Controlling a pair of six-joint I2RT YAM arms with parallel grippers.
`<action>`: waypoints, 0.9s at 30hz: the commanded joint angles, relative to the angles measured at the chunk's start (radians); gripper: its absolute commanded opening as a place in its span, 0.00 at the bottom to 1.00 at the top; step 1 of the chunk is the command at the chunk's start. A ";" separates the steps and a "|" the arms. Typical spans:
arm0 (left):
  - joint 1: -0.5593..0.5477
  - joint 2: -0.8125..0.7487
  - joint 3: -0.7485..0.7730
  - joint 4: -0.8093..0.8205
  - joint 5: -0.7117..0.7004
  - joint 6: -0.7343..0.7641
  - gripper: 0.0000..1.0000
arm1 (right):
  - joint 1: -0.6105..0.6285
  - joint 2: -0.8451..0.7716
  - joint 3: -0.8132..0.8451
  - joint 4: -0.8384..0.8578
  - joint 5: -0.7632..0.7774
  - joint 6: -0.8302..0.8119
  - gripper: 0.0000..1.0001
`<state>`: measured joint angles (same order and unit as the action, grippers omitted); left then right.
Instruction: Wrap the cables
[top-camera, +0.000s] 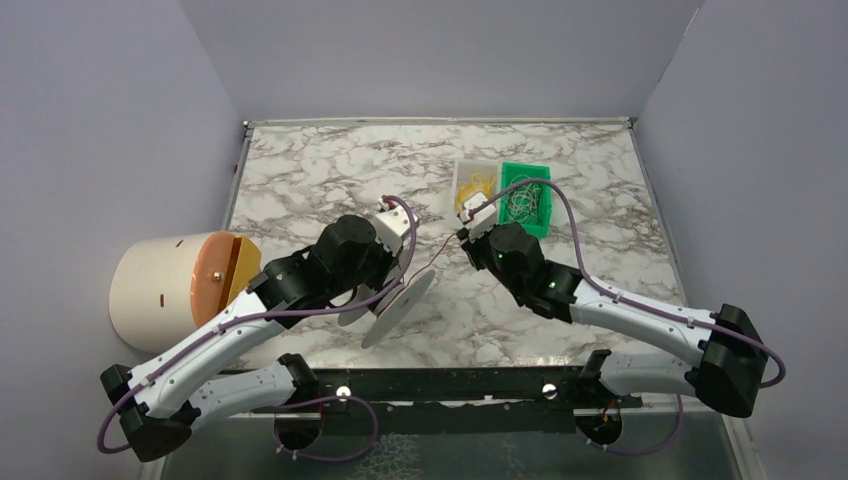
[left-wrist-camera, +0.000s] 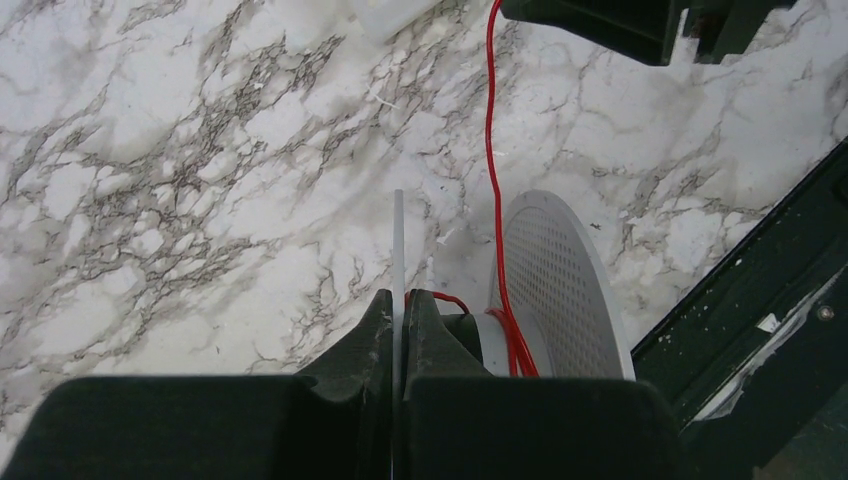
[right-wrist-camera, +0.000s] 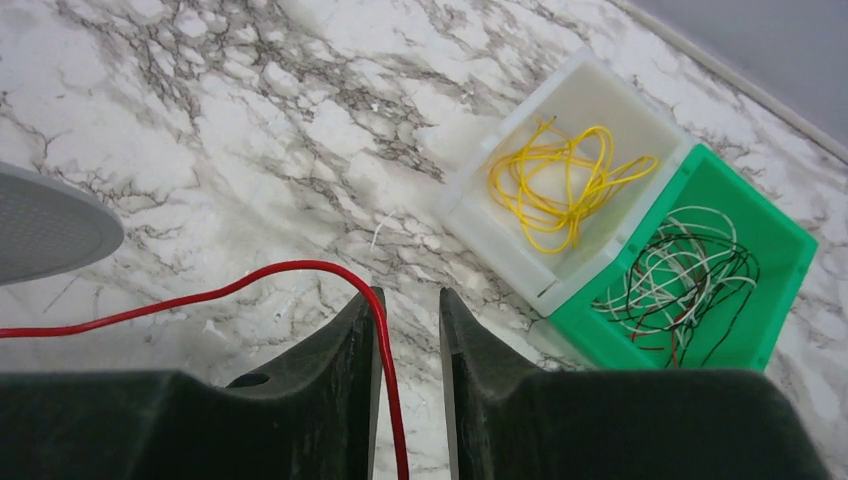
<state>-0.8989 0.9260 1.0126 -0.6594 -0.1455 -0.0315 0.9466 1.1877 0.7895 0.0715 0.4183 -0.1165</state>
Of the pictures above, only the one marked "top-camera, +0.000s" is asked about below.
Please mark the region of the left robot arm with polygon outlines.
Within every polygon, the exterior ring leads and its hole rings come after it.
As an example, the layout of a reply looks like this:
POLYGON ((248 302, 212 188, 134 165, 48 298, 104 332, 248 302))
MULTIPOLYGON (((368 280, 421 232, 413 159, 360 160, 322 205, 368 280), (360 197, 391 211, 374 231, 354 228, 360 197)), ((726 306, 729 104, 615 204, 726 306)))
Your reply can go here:
POLYGON ((299 354, 220 377, 252 348, 311 316, 347 313, 385 296, 408 266, 406 244, 418 220, 396 207, 372 219, 343 215, 318 240, 270 261, 222 312, 174 347, 128 368, 115 364, 101 383, 142 462, 164 457, 201 426, 256 408, 316 398, 318 379, 299 354))

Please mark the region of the white perforated cable spool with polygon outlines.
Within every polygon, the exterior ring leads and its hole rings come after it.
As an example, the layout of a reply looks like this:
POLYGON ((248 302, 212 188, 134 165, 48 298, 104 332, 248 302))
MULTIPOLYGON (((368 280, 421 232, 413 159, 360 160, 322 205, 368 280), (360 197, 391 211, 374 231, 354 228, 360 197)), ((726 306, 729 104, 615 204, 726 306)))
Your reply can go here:
POLYGON ((427 292, 435 275, 436 272, 430 267, 421 269, 409 281, 402 280, 378 302, 339 314, 338 325, 346 327, 362 317, 372 316, 374 322, 363 338, 361 347, 368 349, 377 345, 413 310, 427 292))

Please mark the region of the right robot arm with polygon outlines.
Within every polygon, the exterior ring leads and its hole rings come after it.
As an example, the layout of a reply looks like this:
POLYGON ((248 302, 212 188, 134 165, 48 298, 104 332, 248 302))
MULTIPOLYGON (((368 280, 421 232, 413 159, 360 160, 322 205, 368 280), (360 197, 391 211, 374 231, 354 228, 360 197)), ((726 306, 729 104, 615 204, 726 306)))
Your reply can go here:
POLYGON ((490 272, 518 306, 660 349, 640 359, 610 354, 602 360, 596 378, 610 394, 686 395, 728 416, 752 415, 768 356, 743 309, 676 307, 594 281, 575 267, 546 259, 538 239, 517 224, 479 234, 462 228, 458 238, 472 266, 490 272))

